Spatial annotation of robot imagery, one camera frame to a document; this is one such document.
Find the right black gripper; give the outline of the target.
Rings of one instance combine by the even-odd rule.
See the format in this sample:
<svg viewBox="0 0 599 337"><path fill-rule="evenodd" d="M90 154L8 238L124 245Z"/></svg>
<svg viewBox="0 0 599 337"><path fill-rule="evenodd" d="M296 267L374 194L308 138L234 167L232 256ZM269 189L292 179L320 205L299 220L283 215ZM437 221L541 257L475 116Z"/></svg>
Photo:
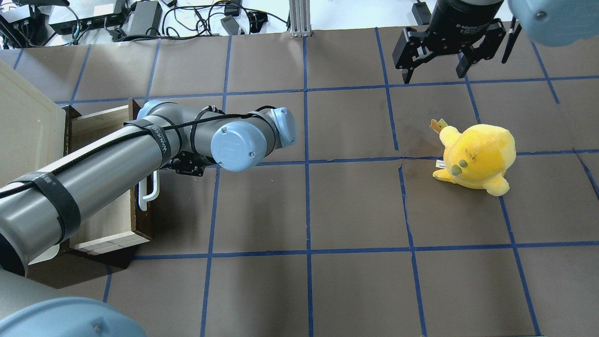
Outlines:
<svg viewBox="0 0 599 337"><path fill-rule="evenodd" d="M492 59L506 35L496 17L502 5L502 0L438 0L430 10L423 0L415 1L411 12L426 30L404 28L392 52L403 83L411 82L418 66L439 56L460 55L456 66L460 79L480 60Z"/></svg>

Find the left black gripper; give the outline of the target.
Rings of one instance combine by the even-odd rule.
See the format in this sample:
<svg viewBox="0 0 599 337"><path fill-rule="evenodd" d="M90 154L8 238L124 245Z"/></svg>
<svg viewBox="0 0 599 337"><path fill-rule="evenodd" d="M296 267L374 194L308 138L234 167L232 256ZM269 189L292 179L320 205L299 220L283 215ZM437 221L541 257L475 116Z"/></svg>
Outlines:
<svg viewBox="0 0 599 337"><path fill-rule="evenodd" d="M205 167L207 158L195 152L180 152L167 163L167 169L186 176L202 177Z"/></svg>

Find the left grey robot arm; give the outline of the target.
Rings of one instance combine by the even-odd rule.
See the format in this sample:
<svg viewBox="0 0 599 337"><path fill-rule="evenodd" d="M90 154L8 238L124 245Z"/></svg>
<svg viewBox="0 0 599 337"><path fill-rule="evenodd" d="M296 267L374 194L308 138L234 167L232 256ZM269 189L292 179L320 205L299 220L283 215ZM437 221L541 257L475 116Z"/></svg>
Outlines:
<svg viewBox="0 0 599 337"><path fill-rule="evenodd" d="M199 156L198 169L244 171L297 137L286 107L226 114L214 105L147 102L117 131L1 188L1 268L24 277L33 259L154 171L178 170L182 154Z"/></svg>

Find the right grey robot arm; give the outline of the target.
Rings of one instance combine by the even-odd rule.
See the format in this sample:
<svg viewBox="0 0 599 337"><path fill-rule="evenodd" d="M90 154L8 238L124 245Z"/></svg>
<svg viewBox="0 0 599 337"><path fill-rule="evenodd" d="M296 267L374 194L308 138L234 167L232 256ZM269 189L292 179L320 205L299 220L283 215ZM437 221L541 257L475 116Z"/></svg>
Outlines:
<svg viewBox="0 0 599 337"><path fill-rule="evenodd" d="M437 1L426 30L404 28L392 52L403 82L410 83L421 64L448 55L461 55L456 75L464 78L474 64L494 58L503 41L501 62L506 63L522 31L550 47L598 34L596 0L510 0L507 4L512 14L509 28L497 17L502 0Z"/></svg>

